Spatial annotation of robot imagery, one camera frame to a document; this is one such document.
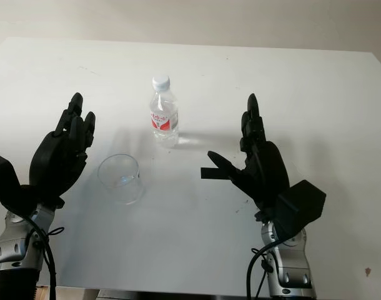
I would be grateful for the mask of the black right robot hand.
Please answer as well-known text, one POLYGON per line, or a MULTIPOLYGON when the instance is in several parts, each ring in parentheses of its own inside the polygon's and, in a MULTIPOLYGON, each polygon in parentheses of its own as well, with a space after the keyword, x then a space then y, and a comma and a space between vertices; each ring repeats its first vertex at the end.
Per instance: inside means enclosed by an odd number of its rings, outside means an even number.
POLYGON ((241 118, 240 150, 246 154, 245 168, 236 168, 229 160, 214 151, 207 155, 215 168, 202 167, 202 179, 230 180, 254 201, 259 209, 255 215, 263 223, 274 218, 277 196, 290 187, 284 161, 277 146, 266 139, 264 124, 255 94, 247 101, 241 118))

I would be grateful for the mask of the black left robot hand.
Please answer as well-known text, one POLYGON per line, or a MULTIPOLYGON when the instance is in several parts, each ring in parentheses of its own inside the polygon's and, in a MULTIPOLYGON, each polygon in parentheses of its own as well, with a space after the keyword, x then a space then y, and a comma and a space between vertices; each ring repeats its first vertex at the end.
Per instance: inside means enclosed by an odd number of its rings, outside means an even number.
POLYGON ((96 116, 90 111, 82 118, 82 104, 82 95, 75 93, 31 161, 29 183, 37 198, 51 209, 63 207, 61 196, 79 179, 86 165, 86 150, 94 140, 96 116))

